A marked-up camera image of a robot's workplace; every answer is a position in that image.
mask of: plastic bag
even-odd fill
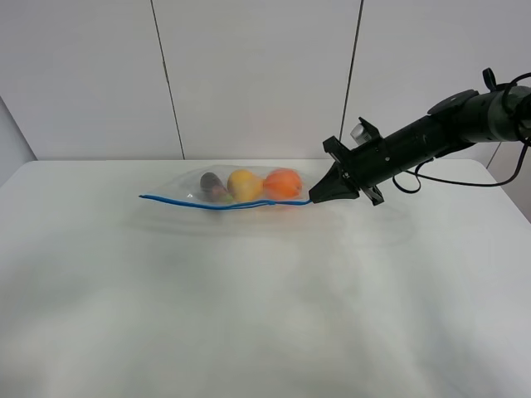
[[[209,210],[310,203],[311,181],[290,168],[210,166],[186,172],[143,199]]]

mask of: yellow fruit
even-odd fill
[[[255,201],[262,194],[263,181],[249,170],[241,169],[232,172],[227,188],[238,202]]]

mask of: white table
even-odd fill
[[[137,198],[207,164],[29,163],[0,188],[2,398],[531,396],[531,226],[501,189],[223,213]]]

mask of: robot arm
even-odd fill
[[[383,202],[377,184],[430,159],[487,142],[521,141],[525,151],[531,137],[531,88],[517,83],[531,73],[502,85],[496,84],[491,69],[484,70],[483,77],[489,93],[467,90],[452,95],[386,138],[359,118],[352,132],[356,148],[346,148],[335,137],[324,141],[324,151],[335,163],[310,190],[310,199],[356,199],[363,191],[376,206]]]

